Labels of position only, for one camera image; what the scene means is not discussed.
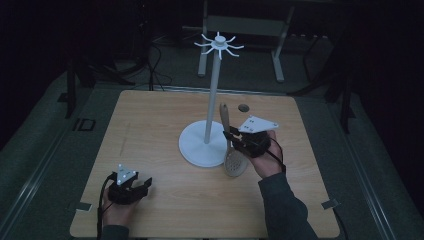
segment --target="dark background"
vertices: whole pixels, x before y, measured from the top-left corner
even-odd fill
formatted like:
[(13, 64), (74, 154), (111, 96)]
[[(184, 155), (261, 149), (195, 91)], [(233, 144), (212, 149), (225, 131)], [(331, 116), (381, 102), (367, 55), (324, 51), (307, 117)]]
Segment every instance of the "dark background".
[[(0, 2), (0, 148), (48, 85), (66, 70), (70, 58), (88, 54), (108, 64), (113, 53), (129, 52), (129, 39), (146, 17), (134, 11), (137, 4), (114, 0)], [(321, 7), (303, 7), (303, 15), (298, 11), (294, 17), (293, 33), (334, 33), (322, 32), (319, 26), (308, 27), (308, 22), (321, 23), (322, 15), (318, 14), (316, 21), (301, 19), (310, 20), (311, 13)], [(346, 56), (353, 54), (357, 59), (354, 92), (424, 215), (424, 5), (418, 0), (396, 0), (359, 9), (353, 14), (346, 35), (348, 44), (343, 47)], [(151, 13), (157, 25), (178, 38), (178, 26), (201, 25), (202, 3), (156, 1)], [(144, 50), (143, 46), (135, 47)]]

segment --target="sleeve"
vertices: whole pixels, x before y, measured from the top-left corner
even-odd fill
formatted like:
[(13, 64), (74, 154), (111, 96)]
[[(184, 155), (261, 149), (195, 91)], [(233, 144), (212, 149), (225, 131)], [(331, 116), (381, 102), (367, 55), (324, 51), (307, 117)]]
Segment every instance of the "sleeve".
[(130, 230), (120, 225), (106, 225), (102, 230), (101, 240), (127, 240)]
[(265, 223), (270, 240), (318, 239), (308, 223), (308, 210), (290, 189), (284, 173), (259, 182), (264, 200)]

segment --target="wooden table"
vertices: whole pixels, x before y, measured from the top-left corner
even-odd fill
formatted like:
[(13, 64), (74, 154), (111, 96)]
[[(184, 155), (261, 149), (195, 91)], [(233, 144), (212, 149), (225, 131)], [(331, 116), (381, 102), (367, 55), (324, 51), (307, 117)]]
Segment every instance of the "wooden table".
[[(208, 99), (205, 93), (122, 92), (81, 198), (93, 209), (76, 212), (71, 234), (96, 236), (101, 186), (122, 163), (140, 172), (140, 182), (153, 178), (149, 195), (137, 206), (131, 236), (266, 237), (260, 178), (250, 163), (241, 176), (231, 178), (222, 165), (197, 167), (179, 151), (184, 128), (206, 119)], [(288, 181), (308, 207), (308, 221), (319, 237), (338, 236), (334, 213), (321, 206), (328, 195), (294, 99), (237, 94), (218, 94), (216, 99), (216, 122), (220, 122), (219, 103), (225, 102), (232, 126), (240, 126), (249, 115), (279, 123), (277, 140), (284, 148)], [(242, 103), (250, 107), (248, 113), (238, 110)]]

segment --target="gray carpet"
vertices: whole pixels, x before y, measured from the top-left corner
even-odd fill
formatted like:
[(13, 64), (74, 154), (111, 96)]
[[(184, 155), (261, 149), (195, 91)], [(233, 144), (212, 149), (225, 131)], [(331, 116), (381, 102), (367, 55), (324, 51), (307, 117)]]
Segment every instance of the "gray carpet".
[[(276, 83), (269, 53), (243, 50), (240, 58), (224, 56), (220, 89), (244, 90), (283, 94), (305, 86), (305, 72), (301, 63), (302, 49), (308, 47), (304, 39), (290, 39), (282, 62), (286, 82)], [(172, 77), (170, 86), (209, 86), (209, 77), (196, 76), (198, 49), (194, 47), (159, 46), (162, 57), (157, 71)], [(157, 52), (152, 50), (152, 62)], [(312, 74), (316, 74), (325, 53), (311, 53)], [(136, 88), (145, 90), (148, 71), (130, 77)], [(158, 75), (166, 85), (167, 78)], [(39, 162), (50, 156), (42, 184), (36, 189), (22, 215), (17, 216), (10, 239), (69, 239), (69, 227), (88, 179), (104, 132), (109, 123), (119, 93), (134, 87), (99, 82), (94, 90), (78, 89), (78, 105), (73, 118), (64, 119), (66, 106), (56, 102), (65, 90), (65, 78), (57, 79), (34, 108), (25, 124), (0, 154), (0, 216), (2, 224), (19, 191)], [(296, 101), (311, 141), (321, 174), (331, 198), (341, 205), (336, 208), (346, 227), (349, 239), (424, 239), (424, 224), (411, 203), (384, 146), (364, 113), (359, 99), (352, 99), (351, 134), (342, 132), (338, 124), (340, 106), (328, 104), (322, 98), (325, 87)], [(76, 118), (95, 119), (92, 132), (73, 131)], [(357, 172), (359, 160), (367, 173), (384, 210), (394, 238), (387, 238), (376, 224), (372, 200), (361, 186)], [(347, 239), (341, 230), (337, 239)]]

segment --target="forearm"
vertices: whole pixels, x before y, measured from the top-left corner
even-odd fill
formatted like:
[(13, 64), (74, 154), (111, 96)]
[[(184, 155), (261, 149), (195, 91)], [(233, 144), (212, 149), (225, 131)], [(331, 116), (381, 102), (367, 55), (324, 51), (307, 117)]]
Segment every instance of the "forearm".
[(103, 227), (101, 240), (127, 240), (129, 229), (120, 225), (106, 225)]
[(305, 204), (294, 196), (284, 173), (264, 178), (259, 187), (270, 240), (318, 238), (307, 221)]

